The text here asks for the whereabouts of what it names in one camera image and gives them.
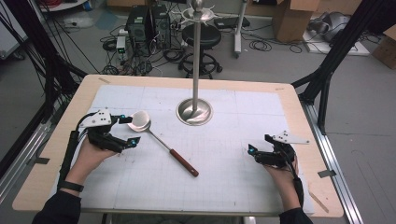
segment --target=cardboard box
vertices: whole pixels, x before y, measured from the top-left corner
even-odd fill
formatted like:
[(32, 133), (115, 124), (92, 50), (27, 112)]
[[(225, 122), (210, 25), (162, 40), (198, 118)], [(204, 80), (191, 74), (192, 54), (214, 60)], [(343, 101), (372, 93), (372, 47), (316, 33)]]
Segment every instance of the cardboard box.
[(112, 8), (130, 8), (131, 6), (143, 6), (151, 3), (150, 0), (107, 0), (107, 6)]
[(274, 37), (283, 43), (303, 40), (303, 34), (320, 0), (277, 0), (272, 23)]
[(386, 37), (373, 52), (373, 56), (390, 69), (396, 69), (396, 24), (384, 32)]
[(321, 0), (317, 12), (341, 12), (346, 15), (352, 15), (355, 13), (358, 6), (361, 4), (361, 0)]
[(245, 10), (245, 14), (250, 16), (266, 16), (272, 17), (275, 12), (274, 6), (266, 6), (266, 5), (258, 5), (254, 4), (253, 0), (247, 1), (247, 9)]

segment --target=sleeve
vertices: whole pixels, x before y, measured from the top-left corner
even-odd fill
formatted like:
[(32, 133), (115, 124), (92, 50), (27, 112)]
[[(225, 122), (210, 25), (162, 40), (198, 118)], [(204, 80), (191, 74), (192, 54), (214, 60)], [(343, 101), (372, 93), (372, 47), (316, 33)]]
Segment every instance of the sleeve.
[(279, 217), (280, 224), (313, 224), (302, 208), (290, 209), (289, 211), (280, 214)]
[(59, 190), (35, 215), (32, 224), (77, 224), (80, 210), (81, 198)]

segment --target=human arm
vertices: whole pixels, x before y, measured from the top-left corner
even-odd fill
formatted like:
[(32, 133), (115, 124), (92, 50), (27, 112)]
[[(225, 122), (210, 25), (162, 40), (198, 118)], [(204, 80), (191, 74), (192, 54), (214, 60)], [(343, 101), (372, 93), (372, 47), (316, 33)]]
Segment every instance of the human arm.
[[(294, 166), (296, 174), (298, 174), (297, 157), (292, 165)], [(290, 168), (285, 167), (284, 169), (276, 169), (266, 165), (264, 165), (264, 168), (273, 178), (282, 200), (284, 212), (279, 215), (280, 223), (312, 223), (311, 219), (304, 213), (303, 208), (300, 206), (298, 195), (294, 188), (294, 177)]]
[[(97, 168), (104, 159), (115, 154), (113, 151), (96, 147), (90, 144), (88, 139), (84, 139), (78, 153), (78, 158), (67, 174), (65, 181), (84, 185), (91, 171)], [(32, 223), (78, 223), (81, 207), (81, 199), (78, 196), (78, 191), (59, 189), (58, 192), (47, 200), (44, 208), (35, 215)]]

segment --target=human hand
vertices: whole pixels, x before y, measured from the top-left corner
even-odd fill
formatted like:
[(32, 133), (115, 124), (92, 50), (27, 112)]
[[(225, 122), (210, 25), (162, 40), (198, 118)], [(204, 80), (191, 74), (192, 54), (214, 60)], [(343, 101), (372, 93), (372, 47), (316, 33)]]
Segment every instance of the human hand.
[[(66, 181), (83, 185), (88, 175), (96, 169), (103, 160), (116, 154), (117, 153), (114, 151), (101, 149), (91, 144), (88, 138), (85, 138), (79, 149), (77, 160), (66, 177)], [(78, 192), (76, 191), (70, 189), (61, 190), (78, 196)]]
[[(298, 174), (297, 156), (294, 157), (294, 162), (292, 163), (292, 165), (296, 174)], [(294, 176), (291, 173), (290, 167), (286, 166), (278, 169), (272, 166), (264, 165), (264, 168), (271, 175), (277, 186), (277, 189), (279, 190), (279, 195), (282, 199), (284, 211), (301, 207), (293, 183)]]
[[(294, 162), (292, 163), (293, 168), (298, 174), (298, 162), (297, 162), (297, 156), (294, 157)], [(291, 172), (291, 169), (289, 166), (285, 166), (283, 168), (275, 168), (272, 166), (264, 165), (265, 170), (271, 175), (271, 177), (276, 181), (276, 183), (291, 183), (294, 176)]]

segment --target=spoon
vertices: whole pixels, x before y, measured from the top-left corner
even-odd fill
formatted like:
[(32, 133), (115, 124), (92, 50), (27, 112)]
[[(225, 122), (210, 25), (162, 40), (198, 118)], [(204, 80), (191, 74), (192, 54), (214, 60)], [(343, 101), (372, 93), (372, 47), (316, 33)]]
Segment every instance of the spoon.
[(151, 120), (149, 119), (149, 113), (142, 110), (137, 111), (132, 114), (132, 123), (128, 123), (129, 127), (137, 133), (148, 132), (153, 135), (160, 143), (162, 143), (166, 148), (168, 148), (171, 155), (178, 160), (184, 168), (186, 168), (193, 176), (198, 176), (198, 171), (196, 171), (186, 160), (184, 160), (174, 149), (170, 148), (165, 144), (157, 135), (155, 135), (150, 129)]

